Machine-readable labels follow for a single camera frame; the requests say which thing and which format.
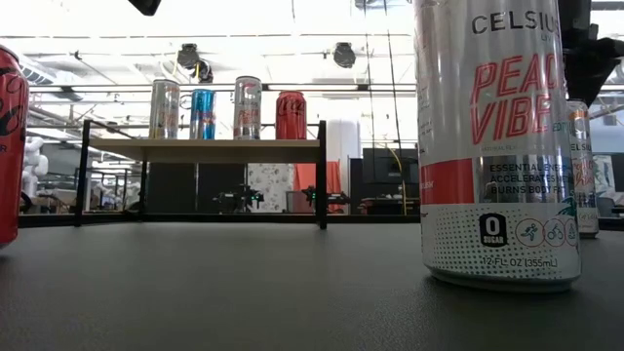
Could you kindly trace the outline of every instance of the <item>white robot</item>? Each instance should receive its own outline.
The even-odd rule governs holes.
[[[43,139],[39,136],[26,138],[23,153],[23,171],[21,172],[21,190],[30,198],[37,195],[39,176],[48,173],[48,158],[41,154]]]

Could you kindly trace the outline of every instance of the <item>silver can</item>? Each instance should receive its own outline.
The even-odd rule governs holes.
[[[598,207],[594,181],[594,153],[589,127],[589,109],[582,100],[567,102],[571,128],[570,148],[574,167],[574,197],[581,238],[596,238]]]
[[[234,139],[260,139],[262,83],[251,76],[236,78],[234,87]]]
[[[424,264],[509,292],[580,275],[557,0],[414,1]]]
[[[178,118],[179,84],[168,79],[155,80],[152,87],[149,138],[177,138]]]

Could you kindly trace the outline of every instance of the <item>desk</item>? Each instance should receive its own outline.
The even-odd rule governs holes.
[[[621,350],[624,234],[553,295],[440,283],[417,224],[23,229],[0,252],[0,350]]]

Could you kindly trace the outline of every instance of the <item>aluminum can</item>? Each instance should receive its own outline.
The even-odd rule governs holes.
[[[424,264],[476,288],[581,272],[557,0],[414,2]]]
[[[0,249],[18,237],[28,82],[18,57],[0,45]]]
[[[179,84],[157,79],[152,86],[152,107],[149,116],[149,138],[177,138],[179,117]]]
[[[251,76],[236,78],[234,87],[234,139],[260,139],[262,83]]]
[[[193,92],[189,136],[191,139],[215,139],[215,92]]]
[[[589,109],[582,100],[567,102],[571,126],[570,148],[574,168],[574,197],[581,238],[596,238],[598,206],[594,178],[594,153],[589,127]]]
[[[306,102],[302,93],[281,92],[276,111],[276,139],[307,139]]]

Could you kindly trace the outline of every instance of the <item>red can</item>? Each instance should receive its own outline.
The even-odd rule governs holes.
[[[27,113],[28,82],[18,57],[0,45],[0,248],[18,237]]]
[[[276,139],[307,139],[306,103],[300,92],[281,92],[277,98]]]

